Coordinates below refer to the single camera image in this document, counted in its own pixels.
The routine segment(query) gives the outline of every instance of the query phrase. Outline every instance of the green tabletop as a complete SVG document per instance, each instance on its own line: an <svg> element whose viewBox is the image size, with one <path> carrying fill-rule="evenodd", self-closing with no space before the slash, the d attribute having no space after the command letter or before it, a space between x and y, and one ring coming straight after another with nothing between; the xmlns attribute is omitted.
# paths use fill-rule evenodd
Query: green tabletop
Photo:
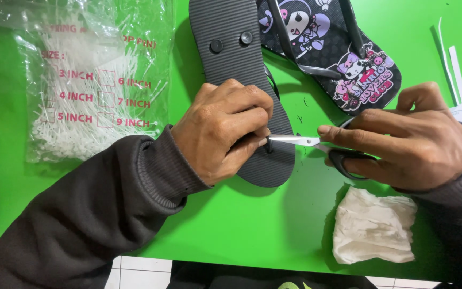
<svg viewBox="0 0 462 289"><path fill-rule="evenodd" d="M462 1L352 2L359 26L400 68L402 88L436 81L452 105L432 27L443 16L445 46L456 46L462 70ZM311 77L267 51L264 59L278 83L294 132L315 136L318 125L331 123L327 115L338 117L329 97ZM188 0L177 0L171 123L181 118L203 82ZM394 107L395 101L388 106ZM0 236L30 200L79 164L26 163L27 124L25 69L11 31L0 28ZM324 166L323 153L297 148L292 177L283 186L260 188L235 176L213 190L191 195L186 208L169 217L156 238L134 254L313 272L447 279L449 264L424 212L418 212L412 227L414 262L374 259L337 264L331 252L334 215L349 185L378 196L397 195L374 181L350 181Z"/></svg>

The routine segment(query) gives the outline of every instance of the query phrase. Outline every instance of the tissue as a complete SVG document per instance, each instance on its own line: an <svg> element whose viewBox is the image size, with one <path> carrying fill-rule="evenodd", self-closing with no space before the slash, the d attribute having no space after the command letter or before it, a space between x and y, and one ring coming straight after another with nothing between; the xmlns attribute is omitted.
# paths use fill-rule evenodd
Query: tissue
<svg viewBox="0 0 462 289"><path fill-rule="evenodd" d="M410 227L416 210L407 197L376 197L351 186L335 217L333 255L337 262L352 264L372 258L413 261Z"/></svg>

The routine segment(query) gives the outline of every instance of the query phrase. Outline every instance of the white tile floor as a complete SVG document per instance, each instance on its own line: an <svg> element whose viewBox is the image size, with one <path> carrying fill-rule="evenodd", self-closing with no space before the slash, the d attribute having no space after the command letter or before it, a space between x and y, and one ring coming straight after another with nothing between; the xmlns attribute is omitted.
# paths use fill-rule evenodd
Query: white tile floor
<svg viewBox="0 0 462 289"><path fill-rule="evenodd" d="M105 289L165 289L172 260L117 257ZM367 277L378 289L433 289L439 282Z"/></svg>

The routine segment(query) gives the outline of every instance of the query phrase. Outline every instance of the printed flip flop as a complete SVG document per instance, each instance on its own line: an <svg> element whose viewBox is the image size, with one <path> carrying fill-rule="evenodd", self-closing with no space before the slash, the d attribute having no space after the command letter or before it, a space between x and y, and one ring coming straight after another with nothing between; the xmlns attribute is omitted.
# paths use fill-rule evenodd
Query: printed flip flop
<svg viewBox="0 0 462 289"><path fill-rule="evenodd" d="M357 26L349 0L257 0L261 43L295 61L345 113L384 108L401 88L393 60Z"/></svg>
<svg viewBox="0 0 462 289"><path fill-rule="evenodd" d="M234 78L243 85L256 85L274 100L268 128L273 134L293 135L290 120L268 82L270 73L261 54L256 4L239 0L190 0L188 10L206 81L220 85ZM277 187L288 180L294 164L294 145L269 143L256 150L238 175L257 186Z"/></svg>

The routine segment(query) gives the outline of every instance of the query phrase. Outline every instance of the hand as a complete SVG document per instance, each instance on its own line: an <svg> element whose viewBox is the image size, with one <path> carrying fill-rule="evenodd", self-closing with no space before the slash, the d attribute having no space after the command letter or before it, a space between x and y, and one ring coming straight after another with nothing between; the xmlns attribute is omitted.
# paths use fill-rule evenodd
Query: hand
<svg viewBox="0 0 462 289"><path fill-rule="evenodd" d="M266 144L273 109L272 98L254 85L234 79L219 87L205 83L170 132L196 173L214 185L235 175Z"/></svg>
<svg viewBox="0 0 462 289"><path fill-rule="evenodd" d="M404 89L394 111L366 109L348 129L320 126L318 133L324 141L380 157L346 159L344 166L396 188L429 190L462 174L462 125L434 82Z"/></svg>

